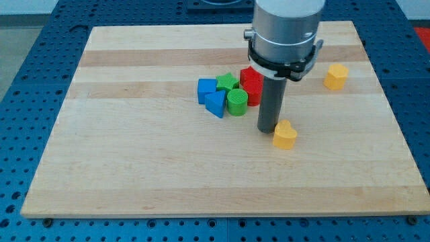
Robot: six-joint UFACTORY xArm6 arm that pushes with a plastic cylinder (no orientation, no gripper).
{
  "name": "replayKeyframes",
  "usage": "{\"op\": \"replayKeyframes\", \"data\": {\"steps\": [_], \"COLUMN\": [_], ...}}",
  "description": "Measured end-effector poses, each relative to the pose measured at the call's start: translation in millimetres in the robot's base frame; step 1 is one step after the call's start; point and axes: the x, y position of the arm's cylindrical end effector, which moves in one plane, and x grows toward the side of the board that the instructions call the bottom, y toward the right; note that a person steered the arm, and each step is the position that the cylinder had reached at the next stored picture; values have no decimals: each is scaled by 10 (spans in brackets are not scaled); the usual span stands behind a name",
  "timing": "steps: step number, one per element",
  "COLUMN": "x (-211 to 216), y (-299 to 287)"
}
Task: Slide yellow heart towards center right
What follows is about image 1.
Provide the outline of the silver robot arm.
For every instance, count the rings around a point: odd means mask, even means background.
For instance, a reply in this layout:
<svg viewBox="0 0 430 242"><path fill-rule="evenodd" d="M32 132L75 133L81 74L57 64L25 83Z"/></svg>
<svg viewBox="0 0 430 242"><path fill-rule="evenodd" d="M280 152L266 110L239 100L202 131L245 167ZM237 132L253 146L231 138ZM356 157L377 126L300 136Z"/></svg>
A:
<svg viewBox="0 0 430 242"><path fill-rule="evenodd" d="M325 0L256 0L244 39L269 62L298 62L312 50L324 6Z"/></svg>

